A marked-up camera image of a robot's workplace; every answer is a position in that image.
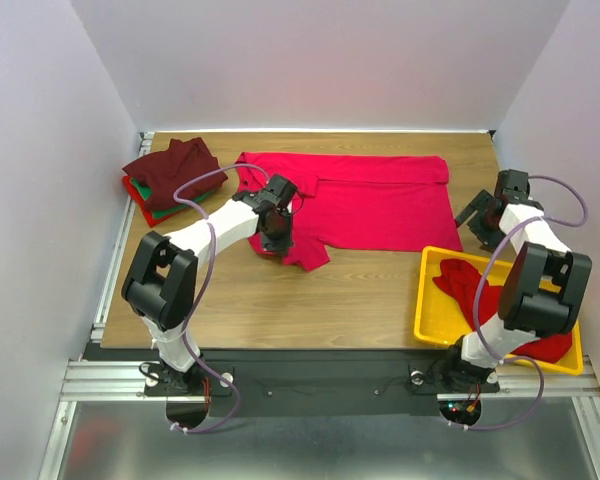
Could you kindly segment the pink magenta t shirt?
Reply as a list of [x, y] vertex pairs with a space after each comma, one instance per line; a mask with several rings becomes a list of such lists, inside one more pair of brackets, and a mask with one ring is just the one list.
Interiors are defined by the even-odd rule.
[[236, 164], [242, 190], [257, 191], [274, 175], [298, 189], [286, 265], [316, 270], [329, 262], [330, 247], [462, 248], [447, 190], [449, 168], [438, 156], [244, 152]]

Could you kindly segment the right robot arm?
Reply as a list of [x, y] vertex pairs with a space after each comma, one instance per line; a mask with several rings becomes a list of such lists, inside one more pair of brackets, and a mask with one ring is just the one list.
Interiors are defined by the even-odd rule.
[[567, 334], [576, 323], [592, 261], [554, 234], [554, 219], [531, 196], [531, 179], [523, 171], [500, 171], [494, 191], [478, 193], [455, 218], [494, 257], [510, 245], [516, 258], [498, 309], [486, 322], [479, 320], [479, 308], [487, 278], [480, 278], [471, 304], [475, 330], [449, 348], [440, 366], [450, 390], [491, 381], [496, 366], [516, 349]]

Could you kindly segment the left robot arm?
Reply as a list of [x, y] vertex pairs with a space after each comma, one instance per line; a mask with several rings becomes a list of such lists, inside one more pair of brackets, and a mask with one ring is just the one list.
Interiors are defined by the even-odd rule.
[[265, 252], [286, 256], [293, 245], [290, 205], [296, 193], [290, 180], [275, 174], [260, 190], [234, 194], [219, 210], [204, 213], [184, 229], [142, 237], [121, 294], [159, 352], [157, 371], [147, 372], [148, 379], [182, 394], [202, 388], [206, 375], [188, 322], [210, 282], [215, 257], [253, 236]]

